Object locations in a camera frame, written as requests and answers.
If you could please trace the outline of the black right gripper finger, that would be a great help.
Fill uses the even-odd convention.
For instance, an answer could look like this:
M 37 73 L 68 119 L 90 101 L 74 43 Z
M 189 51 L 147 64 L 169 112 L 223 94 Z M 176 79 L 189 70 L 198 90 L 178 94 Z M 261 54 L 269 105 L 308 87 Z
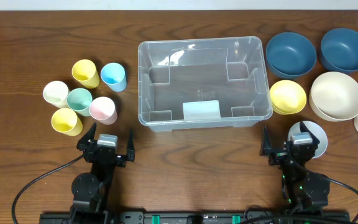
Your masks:
M 268 156 L 271 153 L 272 153 L 272 146 L 271 146 L 270 140 L 269 140 L 269 132 L 267 130 L 267 127 L 264 126 L 262 143 L 260 146 L 259 155 L 260 156 Z
M 313 142 L 310 145 L 317 146 L 319 144 L 319 139 L 307 128 L 306 124 L 303 121 L 300 121 L 300 132 L 307 132 L 310 133 L 311 137 L 313 138 Z

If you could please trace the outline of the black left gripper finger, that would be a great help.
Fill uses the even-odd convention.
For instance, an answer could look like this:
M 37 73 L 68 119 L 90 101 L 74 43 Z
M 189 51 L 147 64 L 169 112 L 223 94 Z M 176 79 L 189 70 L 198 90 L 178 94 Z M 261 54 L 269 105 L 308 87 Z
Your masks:
M 134 147 L 134 142 L 133 142 L 132 130 L 129 131 L 129 139 L 127 142 L 126 152 L 127 152 L 126 160 L 134 162 L 135 161 L 135 147 Z
M 77 142 L 76 148 L 79 151 L 87 151 L 91 149 L 95 144 L 96 141 L 94 140 L 94 135 L 96 133 L 97 124 L 93 123 L 90 129 L 85 133 L 83 137 Z

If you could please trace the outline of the small yellow bowl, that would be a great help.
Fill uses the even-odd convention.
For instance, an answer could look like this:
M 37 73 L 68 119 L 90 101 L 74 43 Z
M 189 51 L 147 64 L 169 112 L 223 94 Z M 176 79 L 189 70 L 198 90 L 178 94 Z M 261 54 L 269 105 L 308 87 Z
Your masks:
M 304 89 L 291 80 L 281 80 L 270 89 L 274 112 L 281 115 L 299 113 L 306 105 L 307 96 Z

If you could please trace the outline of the dark blue bowl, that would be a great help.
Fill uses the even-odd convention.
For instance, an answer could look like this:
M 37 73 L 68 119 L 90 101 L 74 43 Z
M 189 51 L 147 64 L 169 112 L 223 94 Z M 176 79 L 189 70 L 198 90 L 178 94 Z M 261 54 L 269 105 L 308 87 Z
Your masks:
M 358 32 L 337 28 L 325 33 L 318 50 L 322 66 L 350 75 L 358 71 Z
M 282 32 L 272 37 L 265 50 L 268 69 L 287 80 L 306 75 L 314 68 L 317 54 L 314 45 L 303 35 Z

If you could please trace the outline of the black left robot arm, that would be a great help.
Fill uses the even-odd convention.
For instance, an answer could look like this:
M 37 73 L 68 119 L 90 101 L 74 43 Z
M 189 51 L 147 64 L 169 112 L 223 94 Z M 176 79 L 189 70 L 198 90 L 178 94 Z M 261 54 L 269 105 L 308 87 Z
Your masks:
M 115 168 L 125 167 L 127 162 L 135 161 L 132 131 L 129 131 L 125 154 L 117 153 L 117 136 L 100 134 L 95 139 L 95 133 L 96 124 L 93 124 L 77 142 L 76 148 L 83 153 L 85 161 L 92 166 L 89 172 L 78 175 L 71 185 L 73 207 L 88 213 L 99 213 L 103 210 Z

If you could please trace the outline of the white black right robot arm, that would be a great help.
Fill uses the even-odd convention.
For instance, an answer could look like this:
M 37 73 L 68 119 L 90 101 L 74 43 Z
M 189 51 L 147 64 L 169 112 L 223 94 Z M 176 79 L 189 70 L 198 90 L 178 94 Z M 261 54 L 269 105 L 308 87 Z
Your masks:
M 289 201 L 287 214 L 319 212 L 328 205 L 330 183 L 325 176 L 307 170 L 305 164 L 314 156 L 319 139 L 306 127 L 299 124 L 300 132 L 291 137 L 281 148 L 272 147 L 267 128 L 259 154 L 268 157 L 270 166 L 279 166 L 283 172 L 282 192 Z

